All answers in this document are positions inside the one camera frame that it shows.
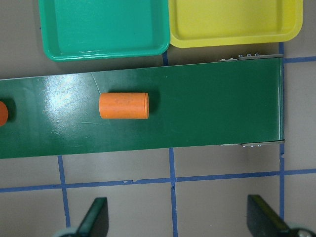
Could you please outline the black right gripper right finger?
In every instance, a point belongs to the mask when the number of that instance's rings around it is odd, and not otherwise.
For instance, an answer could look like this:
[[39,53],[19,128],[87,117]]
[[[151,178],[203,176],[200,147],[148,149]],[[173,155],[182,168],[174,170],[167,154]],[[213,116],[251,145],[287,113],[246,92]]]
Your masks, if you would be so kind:
[[247,196],[246,223],[253,237],[296,236],[260,195]]

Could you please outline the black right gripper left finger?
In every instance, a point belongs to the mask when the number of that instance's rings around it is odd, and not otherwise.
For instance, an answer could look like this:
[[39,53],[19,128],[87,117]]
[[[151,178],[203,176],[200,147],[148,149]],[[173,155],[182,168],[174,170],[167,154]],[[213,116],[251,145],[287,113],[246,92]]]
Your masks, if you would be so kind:
[[77,237],[106,237],[109,231],[109,213],[106,197],[97,197],[81,224],[77,228]]

